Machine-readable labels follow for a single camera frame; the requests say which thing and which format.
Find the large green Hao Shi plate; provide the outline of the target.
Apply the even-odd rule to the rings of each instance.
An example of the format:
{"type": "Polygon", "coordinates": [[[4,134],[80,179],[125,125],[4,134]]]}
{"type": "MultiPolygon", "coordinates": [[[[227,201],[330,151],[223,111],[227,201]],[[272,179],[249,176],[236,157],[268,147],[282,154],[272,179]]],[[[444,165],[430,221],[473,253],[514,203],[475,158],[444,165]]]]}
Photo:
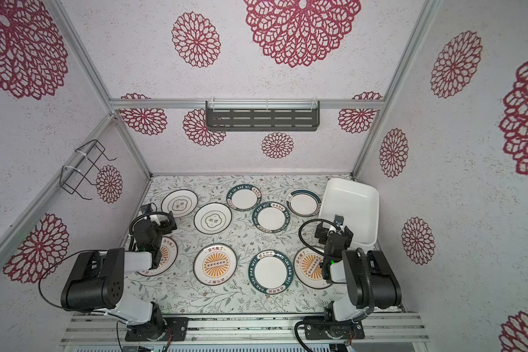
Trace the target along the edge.
{"type": "Polygon", "coordinates": [[[295,273],[287,255],[273,249],[257,253],[250,261],[248,277],[252,287],[265,295],[277,295],[289,289],[295,273]]]}

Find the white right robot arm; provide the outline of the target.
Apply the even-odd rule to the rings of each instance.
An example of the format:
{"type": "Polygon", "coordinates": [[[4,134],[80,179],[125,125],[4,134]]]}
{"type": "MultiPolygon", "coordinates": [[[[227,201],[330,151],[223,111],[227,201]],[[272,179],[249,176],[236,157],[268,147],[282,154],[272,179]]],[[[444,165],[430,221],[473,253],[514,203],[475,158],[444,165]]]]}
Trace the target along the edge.
{"type": "Polygon", "coordinates": [[[376,308],[401,304],[402,293],[387,258],[380,250],[350,248],[353,233],[331,221],[320,219],[315,238],[324,245],[322,277],[329,284],[344,284],[346,295],[324,310],[329,323],[357,323],[376,308]]]}

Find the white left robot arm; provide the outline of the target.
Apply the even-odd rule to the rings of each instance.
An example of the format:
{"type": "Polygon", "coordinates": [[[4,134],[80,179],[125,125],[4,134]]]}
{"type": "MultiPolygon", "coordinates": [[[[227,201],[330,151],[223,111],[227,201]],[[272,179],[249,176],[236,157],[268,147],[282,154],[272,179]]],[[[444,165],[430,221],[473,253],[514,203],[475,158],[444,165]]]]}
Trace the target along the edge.
{"type": "Polygon", "coordinates": [[[128,336],[157,341],[172,335],[157,303],[124,289],[127,273],[156,270],[163,261],[163,237],[177,229],[172,213],[156,211],[129,225],[131,249],[89,250],[78,254],[62,290],[64,310],[100,313],[124,323],[128,336]]]}

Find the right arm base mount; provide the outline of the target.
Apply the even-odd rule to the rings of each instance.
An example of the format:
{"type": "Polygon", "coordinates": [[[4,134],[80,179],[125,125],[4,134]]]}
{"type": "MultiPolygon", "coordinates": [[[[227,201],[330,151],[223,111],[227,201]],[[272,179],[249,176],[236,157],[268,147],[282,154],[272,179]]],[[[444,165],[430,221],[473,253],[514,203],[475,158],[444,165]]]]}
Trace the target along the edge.
{"type": "Polygon", "coordinates": [[[326,321],[321,317],[307,316],[303,319],[307,340],[362,340],[365,331],[362,323],[326,321]]]}

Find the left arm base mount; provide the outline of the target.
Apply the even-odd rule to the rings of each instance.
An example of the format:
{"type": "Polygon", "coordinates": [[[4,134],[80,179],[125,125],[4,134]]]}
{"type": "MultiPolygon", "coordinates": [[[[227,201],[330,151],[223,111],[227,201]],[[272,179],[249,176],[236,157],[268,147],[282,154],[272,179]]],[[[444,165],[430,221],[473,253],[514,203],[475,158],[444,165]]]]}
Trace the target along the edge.
{"type": "Polygon", "coordinates": [[[186,338],[188,318],[156,318],[140,325],[127,326],[126,342],[182,342],[186,338]]]}

